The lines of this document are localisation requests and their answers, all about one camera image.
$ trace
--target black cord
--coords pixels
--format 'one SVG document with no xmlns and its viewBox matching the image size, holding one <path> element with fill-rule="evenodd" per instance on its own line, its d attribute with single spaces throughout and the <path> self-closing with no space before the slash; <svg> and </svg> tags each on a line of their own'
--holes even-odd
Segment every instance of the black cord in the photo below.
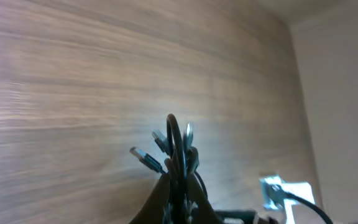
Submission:
<svg viewBox="0 0 358 224">
<path fill-rule="evenodd" d="M 203 189 L 205 197 L 208 199 L 208 193 L 206 192 L 206 187 L 205 187 L 204 181 L 202 180 L 201 176 L 198 174 L 197 171 L 194 172 L 194 175 L 197 177 L 198 182 L 200 183 L 201 188 Z"/>
<path fill-rule="evenodd" d="M 171 180 L 177 181 L 178 180 L 178 174 L 175 166 L 172 163 L 171 159 L 165 159 L 164 164 L 168 169 L 168 174 L 171 178 Z"/>
<path fill-rule="evenodd" d="M 324 211 L 322 211 L 322 209 L 320 209 L 319 207 L 314 205 L 313 203 L 311 203 L 301 197 L 298 197 L 292 193 L 288 193 L 288 192 L 287 192 L 287 198 L 297 200 L 298 202 L 302 203 L 303 205 L 306 205 L 307 207 L 309 207 L 313 211 L 315 211 L 324 220 L 325 223 L 333 224 L 333 221 L 327 216 L 327 214 Z"/>
<path fill-rule="evenodd" d="M 173 150 L 172 136 L 173 141 L 175 142 L 175 150 Z M 186 157 L 185 151 L 183 150 L 183 142 L 181 140 L 178 122 L 173 114 L 168 114 L 167 116 L 167 138 L 170 157 L 173 159 L 174 163 L 176 163 L 176 166 L 178 166 L 179 183 L 184 183 L 187 178 Z"/>
<path fill-rule="evenodd" d="M 141 149 L 136 149 L 136 147 L 132 147 L 129 152 L 136 156 L 143 165 L 147 166 L 149 169 L 154 170 L 161 174 L 166 174 L 166 172 L 162 169 L 161 164 L 154 159 L 149 154 L 145 153 Z"/>
<path fill-rule="evenodd" d="M 186 171 L 186 157 L 183 150 L 183 142 L 180 135 L 177 119 L 173 114 L 167 116 L 167 139 L 168 139 L 168 154 L 177 170 L 177 185 L 174 180 L 170 184 L 170 198 L 169 203 L 173 206 L 172 220 L 174 224 L 183 223 L 186 217 L 182 211 L 185 206 L 187 195 L 187 171 Z"/>
</svg>

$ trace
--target black object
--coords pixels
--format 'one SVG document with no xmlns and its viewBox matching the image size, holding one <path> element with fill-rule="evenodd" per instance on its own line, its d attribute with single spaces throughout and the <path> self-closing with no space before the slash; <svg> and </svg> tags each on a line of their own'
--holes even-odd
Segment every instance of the black object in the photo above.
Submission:
<svg viewBox="0 0 358 224">
<path fill-rule="evenodd" d="M 307 207 L 313 209 L 313 211 L 315 211 L 324 220 L 326 224 L 333 224 L 333 221 L 327 216 L 327 214 L 313 203 L 310 203 L 309 201 L 289 192 L 287 192 L 287 198 L 297 200 L 303 205 L 306 205 Z"/>
<path fill-rule="evenodd" d="M 153 131 L 152 135 L 161 151 L 169 156 L 164 161 L 168 172 L 165 172 L 161 164 L 152 156 L 141 150 L 136 151 L 134 147 L 131 149 L 131 153 L 138 157 L 141 163 L 161 173 L 162 176 L 145 205 L 130 224 L 221 224 L 225 218 L 240 219 L 244 224 L 278 223 L 272 218 L 268 218 L 268 220 L 259 218 L 253 210 L 214 211 L 212 209 L 208 202 L 205 184 L 196 171 L 200 162 L 197 148 L 191 145 L 193 129 L 189 124 L 182 138 L 176 118 L 173 114 L 169 114 L 167 116 L 167 137 L 158 130 Z M 299 199 L 289 194 L 287 197 Z"/>
</svg>

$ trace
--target black cable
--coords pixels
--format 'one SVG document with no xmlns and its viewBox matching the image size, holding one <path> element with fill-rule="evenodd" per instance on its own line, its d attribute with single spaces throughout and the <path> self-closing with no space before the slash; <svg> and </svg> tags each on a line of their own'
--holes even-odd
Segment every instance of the black cable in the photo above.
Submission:
<svg viewBox="0 0 358 224">
<path fill-rule="evenodd" d="M 143 165 L 147 166 L 149 169 L 154 170 L 161 174 L 166 174 L 166 172 L 162 169 L 161 164 L 155 160 L 152 156 L 145 153 L 141 149 L 136 149 L 136 147 L 132 147 L 129 152 L 136 156 Z"/>
<path fill-rule="evenodd" d="M 203 189 L 205 197 L 208 199 L 208 193 L 206 192 L 206 187 L 205 187 L 204 181 L 202 180 L 201 176 L 198 174 L 197 171 L 194 172 L 194 175 L 197 177 L 198 182 L 200 183 L 201 188 Z"/>
<path fill-rule="evenodd" d="M 191 146 L 190 149 L 186 152 L 186 159 L 187 175 L 191 175 L 196 171 L 200 164 L 200 161 L 198 160 L 198 150 Z"/>
<path fill-rule="evenodd" d="M 183 223 L 186 217 L 183 214 L 185 200 L 187 195 L 187 171 L 186 171 L 186 157 L 183 150 L 183 142 L 180 135 L 178 122 L 173 114 L 167 116 L 167 139 L 168 139 L 168 154 L 176 167 L 178 184 L 172 182 L 170 184 L 169 203 L 173 206 L 172 220 L 174 224 Z"/>
<path fill-rule="evenodd" d="M 172 136 L 175 142 L 175 150 L 173 150 Z M 167 138 L 170 157 L 178 166 L 179 183 L 185 183 L 187 178 L 185 151 L 183 150 L 178 122 L 173 114 L 167 116 Z"/>
<path fill-rule="evenodd" d="M 177 171 L 175 169 L 175 166 L 172 164 L 172 160 L 171 159 L 165 159 L 164 164 L 168 169 L 168 174 L 169 174 L 171 180 L 176 181 L 178 179 L 178 174 L 177 174 Z"/>
<path fill-rule="evenodd" d="M 287 198 L 297 200 L 298 202 L 302 203 L 303 205 L 306 205 L 307 207 L 309 207 L 313 211 L 315 211 L 324 220 L 325 223 L 333 224 L 333 221 L 327 216 L 327 214 L 324 211 L 322 211 L 322 209 L 320 209 L 319 207 L 314 205 L 313 203 L 311 203 L 301 197 L 298 197 L 292 193 L 288 193 L 288 192 L 287 192 Z"/>
</svg>

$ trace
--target wooden wall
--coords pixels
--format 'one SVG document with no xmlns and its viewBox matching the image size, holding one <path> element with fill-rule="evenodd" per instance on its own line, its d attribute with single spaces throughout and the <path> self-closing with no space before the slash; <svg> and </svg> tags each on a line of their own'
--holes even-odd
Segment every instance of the wooden wall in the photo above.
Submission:
<svg viewBox="0 0 358 224">
<path fill-rule="evenodd" d="M 173 113 L 214 208 L 318 181 L 290 33 L 253 1 L 0 0 L 0 223 L 127 223 Z"/>
</svg>

